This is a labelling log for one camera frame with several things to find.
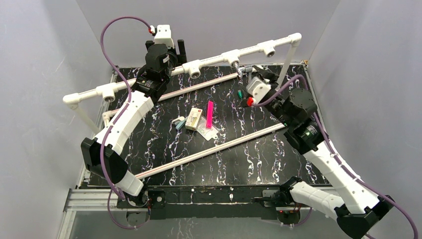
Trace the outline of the chrome water faucet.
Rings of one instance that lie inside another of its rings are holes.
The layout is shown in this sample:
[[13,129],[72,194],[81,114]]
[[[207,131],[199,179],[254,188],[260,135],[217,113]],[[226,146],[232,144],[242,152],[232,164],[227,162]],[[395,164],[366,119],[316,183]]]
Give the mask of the chrome water faucet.
[[231,66],[232,66],[232,68],[234,68],[235,69],[235,71],[236,71],[236,73],[237,73],[237,75],[238,75],[238,78],[239,79],[242,79],[242,77],[243,77],[243,75],[244,75],[244,73],[245,73],[245,67],[244,66],[240,66],[240,64],[239,64],[239,62],[238,61],[234,61],[232,64],[231,64]]

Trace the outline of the white PVC pipe frame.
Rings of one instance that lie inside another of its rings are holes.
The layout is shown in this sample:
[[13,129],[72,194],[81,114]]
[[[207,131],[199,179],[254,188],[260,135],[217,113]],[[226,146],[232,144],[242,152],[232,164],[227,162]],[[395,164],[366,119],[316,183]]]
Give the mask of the white PVC pipe frame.
[[[228,52],[224,52],[218,56],[210,57],[207,59],[195,60],[195,61],[190,61],[190,62],[187,61],[181,66],[176,67],[175,70],[171,72],[171,77],[186,73],[191,78],[196,79],[200,76],[202,67],[210,66],[210,65],[222,63],[222,62],[226,62],[231,65],[234,61],[239,62],[239,59],[242,56],[259,53],[259,52],[264,53],[267,57],[271,57],[274,55],[275,48],[277,46],[289,44],[290,48],[288,51],[288,55],[284,63],[284,66],[282,68],[283,71],[286,71],[290,65],[291,58],[294,55],[296,48],[300,44],[301,38],[302,36],[300,33],[294,33],[281,39],[261,42],[254,46],[250,46],[243,49],[234,49]],[[93,90],[85,91],[82,93],[74,93],[74,94],[65,95],[63,97],[63,102],[74,111],[78,111],[79,103],[81,101],[95,97],[95,96],[101,96],[104,101],[112,102],[115,99],[116,92],[122,89],[126,89],[128,91],[128,95],[130,95],[130,88],[134,84],[135,80],[136,78],[131,79],[131,80],[122,79],[122,81],[119,83],[109,83],[109,84],[98,86]],[[160,97],[158,102],[162,100],[164,96],[165,96],[165,92]],[[95,135],[97,135],[102,130],[93,123],[93,121],[85,114],[84,111],[78,111],[78,115],[93,130]],[[110,123],[112,118],[106,119],[104,127]]]

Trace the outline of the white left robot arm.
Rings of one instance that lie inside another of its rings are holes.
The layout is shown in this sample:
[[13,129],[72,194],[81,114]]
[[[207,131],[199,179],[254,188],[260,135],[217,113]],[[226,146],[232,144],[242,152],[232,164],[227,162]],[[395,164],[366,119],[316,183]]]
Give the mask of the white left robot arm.
[[121,152],[140,120],[167,90],[171,72],[187,62],[184,41],[179,39],[177,44],[179,49],[175,50],[163,43],[146,42],[146,64],[140,68],[126,102],[94,138],[81,143],[86,169],[129,195],[136,207],[145,206],[149,195],[142,190],[142,181],[129,171]]

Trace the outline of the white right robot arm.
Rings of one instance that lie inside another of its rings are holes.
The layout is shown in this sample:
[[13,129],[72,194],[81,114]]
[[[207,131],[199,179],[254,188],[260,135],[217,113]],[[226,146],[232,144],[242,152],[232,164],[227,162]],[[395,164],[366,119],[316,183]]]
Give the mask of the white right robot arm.
[[292,89],[286,98],[284,84],[276,88],[278,75],[254,66],[258,76],[247,84],[249,107],[265,107],[285,127],[291,147],[311,162],[325,176],[336,194],[317,189],[299,177],[292,177],[270,196],[254,198],[265,207],[304,204],[334,219],[353,239],[367,236],[391,209],[392,199],[365,189],[351,167],[336,154],[333,143],[316,115],[317,105],[308,88]]

